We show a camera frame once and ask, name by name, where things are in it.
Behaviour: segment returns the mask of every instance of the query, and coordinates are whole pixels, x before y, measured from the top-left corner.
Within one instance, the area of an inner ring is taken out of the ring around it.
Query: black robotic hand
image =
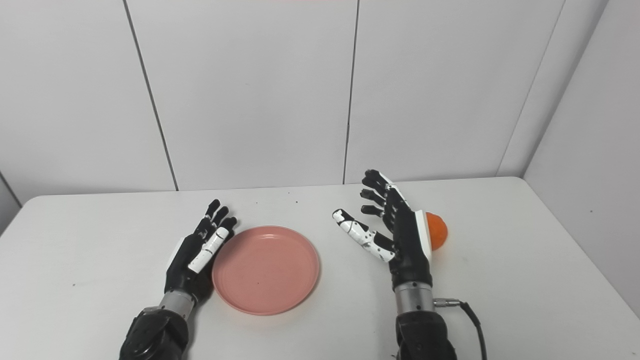
[[[237,224],[235,217],[225,218],[229,214],[226,206],[218,210],[219,207],[220,201],[213,200],[193,234],[182,241],[166,271],[165,293],[181,291],[191,295],[196,303],[211,294],[213,257],[234,235],[233,227]]]
[[[213,290],[211,268],[233,235],[235,217],[213,200],[193,234],[185,237],[166,271],[160,305],[144,309],[129,327],[120,360],[179,360],[189,343],[187,319]]]
[[[435,312],[431,295],[431,242],[425,213],[413,211],[397,186],[377,170],[367,170],[362,184],[371,190],[362,190],[360,196],[380,207],[364,205],[361,212],[381,217],[393,240],[369,230],[343,209],[334,211],[333,219],[365,250],[388,262],[398,313],[397,359],[455,360],[447,326]]]

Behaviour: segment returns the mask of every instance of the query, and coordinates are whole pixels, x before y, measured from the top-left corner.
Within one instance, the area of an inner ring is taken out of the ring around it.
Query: pink plate
[[[213,285],[232,307],[253,315],[294,308],[313,290],[320,265],[313,245],[280,226],[235,235],[213,264]]]

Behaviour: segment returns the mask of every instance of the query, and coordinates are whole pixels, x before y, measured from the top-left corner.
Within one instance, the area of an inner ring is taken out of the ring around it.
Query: white finger segment
[[[210,262],[211,258],[213,258],[216,251],[222,246],[228,235],[229,230],[224,227],[219,227],[213,236],[211,236],[211,239],[202,245],[202,250],[200,250],[198,255],[189,263],[189,269],[199,274],[208,262]]]
[[[384,262],[389,262],[396,256],[395,253],[385,250],[373,242],[376,231],[365,230],[360,222],[356,220],[345,220],[342,215],[342,210],[335,211],[333,213],[333,219],[358,245],[377,258],[380,258]]]

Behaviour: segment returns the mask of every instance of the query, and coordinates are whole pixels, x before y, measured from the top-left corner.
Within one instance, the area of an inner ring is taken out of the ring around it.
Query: robotic finger
[[[343,209],[334,211],[333,219],[345,233],[373,256],[386,263],[396,256],[394,242],[390,238],[377,231],[369,230],[369,226],[355,220]]]
[[[360,192],[360,196],[363,199],[373,200],[376,204],[378,204],[380,206],[384,206],[385,205],[385,199],[382,196],[378,195],[373,190],[362,189],[362,191]]]
[[[202,269],[210,262],[210,260],[213,258],[213,255],[215,255],[218,249],[220,249],[220,247],[226,242],[226,240],[230,238],[229,235],[233,236],[233,228],[234,226],[236,226],[236,224],[237,219],[234,217],[224,219],[215,233],[213,233],[212,236],[204,244],[202,244],[202,249],[200,250],[198,255],[196,255],[196,257],[191,260],[188,268],[191,269],[191,271],[193,271],[194,273],[199,274],[200,271],[202,271]]]
[[[199,234],[203,240],[206,240],[211,237],[212,232],[216,230],[216,228],[220,225],[220,221],[229,214],[229,208],[223,206],[216,213],[216,210],[220,207],[220,200],[215,199],[207,208],[207,212],[204,217],[196,227],[194,234]]]
[[[394,232],[394,215],[392,212],[385,211],[384,209],[380,209],[374,205],[363,205],[360,208],[360,212],[365,215],[375,215],[377,217],[382,218],[382,221],[385,223],[385,226],[391,233]]]
[[[396,191],[400,195],[400,198],[402,198],[402,200],[406,202],[406,199],[404,198],[404,196],[402,196],[402,193],[400,193],[396,184],[394,184],[393,181],[391,181],[388,177],[384,176],[377,170],[369,169],[365,171],[364,179],[362,179],[362,184],[373,188],[384,198],[387,198],[387,192],[390,189],[396,189]]]

